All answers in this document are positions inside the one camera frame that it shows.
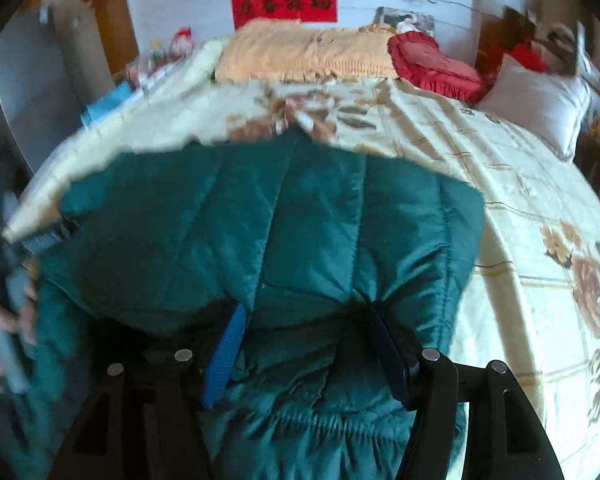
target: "red pillow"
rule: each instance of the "red pillow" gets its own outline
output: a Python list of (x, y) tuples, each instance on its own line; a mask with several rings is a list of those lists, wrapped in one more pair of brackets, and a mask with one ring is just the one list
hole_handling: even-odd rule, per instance
[(442, 54), (429, 34), (397, 34), (389, 39), (387, 47), (398, 75), (418, 88), (469, 102), (484, 94), (478, 71)]

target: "floral bedspread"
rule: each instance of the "floral bedspread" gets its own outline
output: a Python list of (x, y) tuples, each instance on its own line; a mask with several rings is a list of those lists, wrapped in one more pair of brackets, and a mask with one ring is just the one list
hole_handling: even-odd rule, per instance
[[(577, 168), (532, 133), (400, 80), (219, 85), (210, 43), (154, 94), (64, 143), (29, 187), (6, 235), (55, 215), (71, 180), (120, 151), (252, 142), (297, 121), (317, 141), (404, 157), (479, 189), (486, 221), (450, 357), (507, 362), (566, 479), (600, 471), (600, 201)], [(449, 478), (461, 475), (461, 462)]]

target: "pillow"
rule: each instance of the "pillow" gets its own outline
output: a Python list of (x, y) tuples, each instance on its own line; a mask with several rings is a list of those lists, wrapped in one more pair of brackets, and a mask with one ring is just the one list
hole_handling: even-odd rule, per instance
[(590, 99), (581, 78), (532, 72), (505, 56), (495, 86), (476, 108), (535, 133), (571, 161)]
[(427, 34), (397, 34), (389, 40), (388, 49), (398, 75), (418, 88), (469, 102), (483, 95), (478, 71), (442, 54)]
[(312, 81), (322, 76), (397, 78), (387, 30), (309, 28), (299, 22), (252, 20), (229, 41), (217, 81), (261, 78)]
[(414, 30), (424, 32), (432, 38), (434, 36), (435, 20), (430, 14), (392, 9), (391, 7), (378, 7), (374, 21), (381, 25), (390, 25), (399, 34)]

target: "red ruffle trim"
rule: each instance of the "red ruffle trim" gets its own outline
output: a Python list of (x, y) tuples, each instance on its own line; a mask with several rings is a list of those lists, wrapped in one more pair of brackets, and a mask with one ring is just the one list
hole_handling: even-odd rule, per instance
[(387, 48), (394, 62), (398, 75), (411, 84), (436, 94), (458, 99), (460, 101), (477, 102), (485, 93), (484, 83), (445, 70), (432, 70), (405, 59), (400, 50), (403, 42), (428, 43), (440, 50), (438, 43), (424, 32), (405, 32), (389, 39)]

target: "santa figurine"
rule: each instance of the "santa figurine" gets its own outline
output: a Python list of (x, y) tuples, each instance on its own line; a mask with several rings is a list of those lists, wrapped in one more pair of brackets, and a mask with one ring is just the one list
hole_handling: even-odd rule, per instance
[(194, 43), (191, 37), (191, 27), (183, 27), (175, 33), (171, 40), (171, 57), (181, 59), (193, 53)]

